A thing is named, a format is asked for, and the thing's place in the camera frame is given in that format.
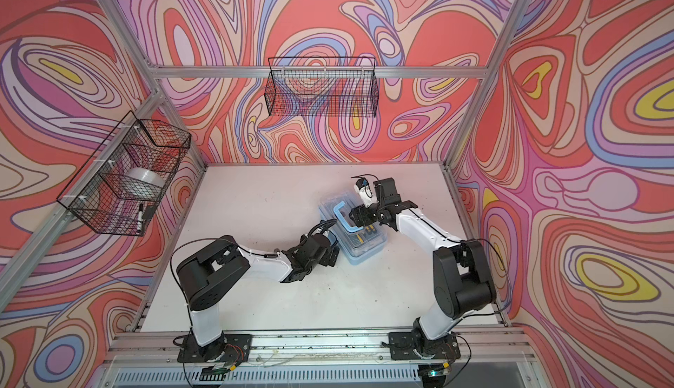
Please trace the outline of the blue plastic tool box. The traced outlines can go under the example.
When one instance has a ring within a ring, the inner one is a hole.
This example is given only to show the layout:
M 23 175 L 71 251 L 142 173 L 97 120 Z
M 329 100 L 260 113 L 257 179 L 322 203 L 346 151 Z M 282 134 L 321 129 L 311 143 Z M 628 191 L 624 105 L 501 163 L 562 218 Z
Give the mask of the blue plastic tool box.
M 330 228 L 332 240 L 337 241 L 344 256 L 352 265 L 370 259 L 381 252 L 388 242 L 384 230 L 376 223 L 368 227 L 357 226 L 349 217 L 352 209 L 360 205 L 361 200 L 353 193 L 344 193 L 324 198 L 319 204 L 319 213 L 323 220 L 336 219 Z

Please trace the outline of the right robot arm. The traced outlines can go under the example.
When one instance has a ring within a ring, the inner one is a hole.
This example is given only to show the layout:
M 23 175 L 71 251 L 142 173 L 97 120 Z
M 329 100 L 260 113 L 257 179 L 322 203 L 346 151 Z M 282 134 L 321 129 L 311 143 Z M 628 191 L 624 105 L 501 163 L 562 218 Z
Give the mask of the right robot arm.
M 464 319 L 496 301 L 488 252 L 477 239 L 461 239 L 431 221 L 419 206 L 403 200 L 395 180 L 368 181 L 354 176 L 362 203 L 349 218 L 358 228 L 379 224 L 393 229 L 428 252 L 432 259 L 435 303 L 407 332 L 391 332 L 383 343 L 393 360 L 444 360 L 460 357 L 453 330 Z

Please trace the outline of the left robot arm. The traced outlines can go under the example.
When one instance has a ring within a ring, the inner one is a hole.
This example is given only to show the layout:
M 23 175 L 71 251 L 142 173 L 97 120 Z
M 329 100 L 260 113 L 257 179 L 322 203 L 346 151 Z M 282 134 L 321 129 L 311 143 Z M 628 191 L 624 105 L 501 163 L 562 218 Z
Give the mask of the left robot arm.
M 336 219 L 322 220 L 289 249 L 263 252 L 249 249 L 231 235 L 205 238 L 207 245 L 171 263 L 171 276 L 184 297 L 191 329 L 180 344 L 181 363 L 217 363 L 247 360 L 241 342 L 228 340 L 220 318 L 219 303 L 240 280 L 267 279 L 279 284 L 304 280 L 317 266 L 333 267 L 340 248 L 328 234 Z

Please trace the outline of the black marker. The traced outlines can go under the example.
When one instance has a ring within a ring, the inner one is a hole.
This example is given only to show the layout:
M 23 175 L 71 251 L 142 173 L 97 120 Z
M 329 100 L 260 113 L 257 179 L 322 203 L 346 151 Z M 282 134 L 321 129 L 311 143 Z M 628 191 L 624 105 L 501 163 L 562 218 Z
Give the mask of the black marker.
M 143 213 L 144 213 L 144 205 L 142 203 L 139 204 L 138 208 L 138 214 L 137 214 L 137 221 L 136 221 L 136 232 L 138 235 L 141 235 L 143 233 Z

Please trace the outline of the silver tape roll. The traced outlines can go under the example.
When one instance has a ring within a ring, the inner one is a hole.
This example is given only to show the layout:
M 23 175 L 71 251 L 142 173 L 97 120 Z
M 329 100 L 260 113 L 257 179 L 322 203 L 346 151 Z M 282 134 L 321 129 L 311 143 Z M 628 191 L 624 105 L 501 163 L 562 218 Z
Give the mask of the silver tape roll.
M 134 167 L 131 168 L 127 173 L 126 177 L 130 179 L 138 180 L 142 183 L 149 184 L 151 186 L 163 187 L 165 186 L 165 179 L 161 177 L 156 172 L 152 170 Z

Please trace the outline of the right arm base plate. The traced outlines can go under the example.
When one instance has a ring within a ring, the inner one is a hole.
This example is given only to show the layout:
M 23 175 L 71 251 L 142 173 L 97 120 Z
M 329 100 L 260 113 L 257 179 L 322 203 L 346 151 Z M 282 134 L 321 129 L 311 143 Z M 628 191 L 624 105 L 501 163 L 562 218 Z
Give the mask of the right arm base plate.
M 388 340 L 381 342 L 389 349 L 392 360 L 442 360 L 454 363 L 461 357 L 458 341 L 454 335 L 444 335 L 429 340 L 419 331 L 390 332 Z

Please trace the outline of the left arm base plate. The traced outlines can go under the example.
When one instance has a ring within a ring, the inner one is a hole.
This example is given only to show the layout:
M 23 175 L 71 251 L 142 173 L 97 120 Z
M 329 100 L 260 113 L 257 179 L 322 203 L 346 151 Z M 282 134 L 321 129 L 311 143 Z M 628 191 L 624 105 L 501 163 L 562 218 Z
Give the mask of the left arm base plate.
M 180 335 L 173 340 L 179 348 L 179 363 L 228 363 L 241 364 L 249 360 L 251 334 L 222 333 L 215 341 L 199 346 L 193 333 Z

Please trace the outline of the aluminium front rail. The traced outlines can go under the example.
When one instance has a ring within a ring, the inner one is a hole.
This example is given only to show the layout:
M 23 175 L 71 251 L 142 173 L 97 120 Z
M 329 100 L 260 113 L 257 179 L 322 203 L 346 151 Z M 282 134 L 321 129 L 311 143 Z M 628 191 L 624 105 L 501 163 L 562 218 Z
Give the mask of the aluminium front rail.
M 132 333 L 112 344 L 96 387 L 548 387 L 521 330 L 456 329 L 434 359 L 395 359 L 389 328 L 254 331 L 224 363 L 183 363 L 180 333 Z

